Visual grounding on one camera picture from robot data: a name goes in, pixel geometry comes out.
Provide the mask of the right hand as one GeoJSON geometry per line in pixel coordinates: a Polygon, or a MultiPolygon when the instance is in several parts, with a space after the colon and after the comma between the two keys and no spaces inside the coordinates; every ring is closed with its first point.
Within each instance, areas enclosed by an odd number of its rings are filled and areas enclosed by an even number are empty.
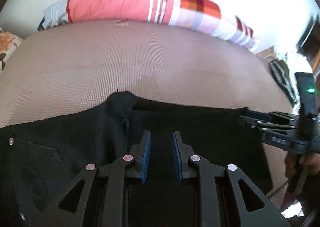
{"type": "Polygon", "coordinates": [[[301,166],[307,166],[309,168],[308,174],[315,176],[319,173],[320,169],[320,154],[309,153],[303,154],[300,157],[296,154],[287,153],[285,157],[285,177],[291,178],[296,174],[296,163],[301,166]]]}

